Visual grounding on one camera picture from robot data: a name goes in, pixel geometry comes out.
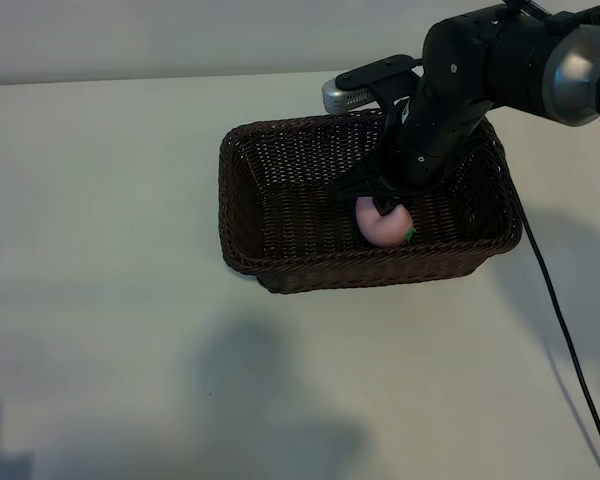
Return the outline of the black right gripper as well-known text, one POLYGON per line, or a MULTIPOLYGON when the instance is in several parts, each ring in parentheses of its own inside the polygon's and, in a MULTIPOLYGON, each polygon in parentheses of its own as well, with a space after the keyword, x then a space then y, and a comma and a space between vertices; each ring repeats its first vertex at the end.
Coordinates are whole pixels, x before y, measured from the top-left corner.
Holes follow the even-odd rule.
MULTIPOLYGON (((386 178, 400 188, 431 188, 452 168, 454 157, 481 122, 490 102, 462 93, 440 92, 420 79, 400 115, 382 160, 386 178)), ((377 163, 362 160, 338 175, 329 192, 338 201, 374 197, 380 215, 404 205, 404 197, 387 197, 387 184, 377 163)))

